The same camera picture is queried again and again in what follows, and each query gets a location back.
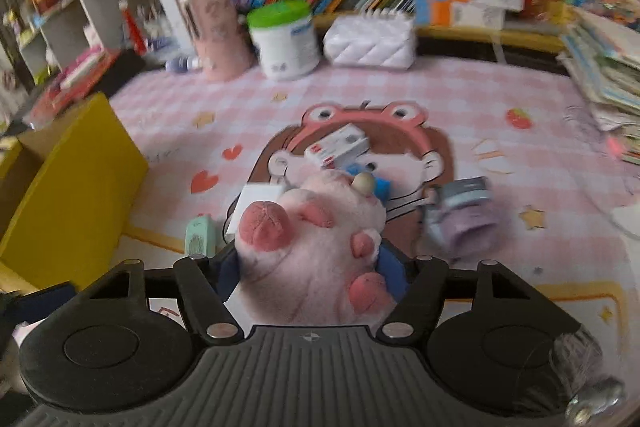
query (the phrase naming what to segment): yellow star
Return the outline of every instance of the yellow star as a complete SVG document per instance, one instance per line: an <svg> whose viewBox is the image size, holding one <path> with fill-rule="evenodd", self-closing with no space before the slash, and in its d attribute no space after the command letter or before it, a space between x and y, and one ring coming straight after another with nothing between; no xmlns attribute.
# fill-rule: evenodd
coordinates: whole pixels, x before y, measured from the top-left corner
<svg viewBox="0 0 640 427"><path fill-rule="evenodd" d="M525 210L519 213L518 217L527 225L527 230L546 229L544 210L536 210L530 204L524 208Z"/></svg>
<svg viewBox="0 0 640 427"><path fill-rule="evenodd" d="M216 121L216 114L212 112L200 112L196 115L196 118L191 121L191 124L199 129L200 127L204 127L209 125L210 123L214 123Z"/></svg>
<svg viewBox="0 0 640 427"><path fill-rule="evenodd" d="M600 318L604 321L605 324L609 324L609 321L613 318L614 314L608 306L604 306L604 308L598 313Z"/></svg>

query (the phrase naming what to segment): white canister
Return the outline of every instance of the white canister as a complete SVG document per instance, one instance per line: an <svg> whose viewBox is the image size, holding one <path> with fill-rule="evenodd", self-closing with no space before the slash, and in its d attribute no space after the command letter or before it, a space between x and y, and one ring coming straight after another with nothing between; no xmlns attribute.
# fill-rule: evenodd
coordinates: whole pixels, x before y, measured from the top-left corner
<svg viewBox="0 0 640 427"><path fill-rule="evenodd" d="M249 12L246 21L267 78L295 80L320 62L318 38L306 1L268 4Z"/></svg>

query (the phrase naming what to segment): pink tumbler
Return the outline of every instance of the pink tumbler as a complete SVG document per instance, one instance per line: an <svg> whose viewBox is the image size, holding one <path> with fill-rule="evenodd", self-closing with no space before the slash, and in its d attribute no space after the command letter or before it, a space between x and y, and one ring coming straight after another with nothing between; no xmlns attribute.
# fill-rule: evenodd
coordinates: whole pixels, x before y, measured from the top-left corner
<svg viewBox="0 0 640 427"><path fill-rule="evenodd" d="M178 3L202 67L212 80L233 80L251 67L254 56L240 34L232 0L178 0Z"/></svg>

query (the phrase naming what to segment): pink plush toy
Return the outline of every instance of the pink plush toy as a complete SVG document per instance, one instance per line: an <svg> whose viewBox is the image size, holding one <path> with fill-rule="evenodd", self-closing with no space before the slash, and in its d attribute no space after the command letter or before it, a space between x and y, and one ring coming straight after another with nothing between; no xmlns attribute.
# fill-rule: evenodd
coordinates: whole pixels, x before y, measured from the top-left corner
<svg viewBox="0 0 640 427"><path fill-rule="evenodd" d="M256 322L378 327L396 303L374 271L385 208L372 192L367 175L327 170L244 211L240 295Z"/></svg>

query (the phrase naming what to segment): table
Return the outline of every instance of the table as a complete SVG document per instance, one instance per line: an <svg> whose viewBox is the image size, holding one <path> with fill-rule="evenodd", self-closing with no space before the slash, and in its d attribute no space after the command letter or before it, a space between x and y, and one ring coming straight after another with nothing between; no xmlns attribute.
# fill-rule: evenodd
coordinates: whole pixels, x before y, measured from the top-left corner
<svg viewBox="0 0 640 427"><path fill-rule="evenodd" d="M228 84L156 72L111 103L150 165L126 231L144 248L181 253L187 222L223 222L247 180L300 183L304 148L353 122L371 142L363 161L392 182L385 235L396 246L424 247L416 205L428 185L487 176L502 239L485 257L572 312L611 363L630 345L636 282L602 211L633 201L638 172L607 154L568 77L426 57L407 72L325 64L286 83L257 68Z"/></svg>

